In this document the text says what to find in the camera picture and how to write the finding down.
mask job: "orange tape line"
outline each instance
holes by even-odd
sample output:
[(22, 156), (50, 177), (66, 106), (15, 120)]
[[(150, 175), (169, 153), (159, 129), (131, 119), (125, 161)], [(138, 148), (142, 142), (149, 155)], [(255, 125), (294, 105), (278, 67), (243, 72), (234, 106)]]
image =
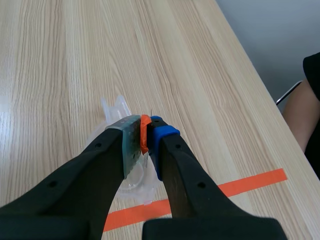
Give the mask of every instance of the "orange tape line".
[[(280, 168), (258, 175), (245, 177), (219, 185), (221, 191), (231, 197), (250, 190), (262, 188), (287, 180), (285, 171)], [(149, 205), (139, 205), (114, 211), (108, 214), (103, 231), (117, 229), (131, 224), (159, 218), (171, 213), (168, 199), (154, 201)]]

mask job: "clear plastic object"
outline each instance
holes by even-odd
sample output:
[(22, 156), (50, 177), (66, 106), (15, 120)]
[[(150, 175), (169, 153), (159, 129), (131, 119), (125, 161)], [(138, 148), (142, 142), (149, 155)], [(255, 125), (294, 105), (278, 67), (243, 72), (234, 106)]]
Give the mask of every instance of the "clear plastic object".
[[(116, 98), (114, 106), (108, 106), (106, 99), (102, 97), (101, 105), (105, 121), (100, 123), (89, 136), (85, 144), (86, 147), (109, 125), (131, 115), (125, 98), (122, 95)], [(134, 198), (140, 204), (147, 205), (153, 201), (159, 183), (154, 164), (148, 153), (145, 155), (141, 154), (136, 165), (127, 178), (123, 180), (115, 196), (125, 199)]]

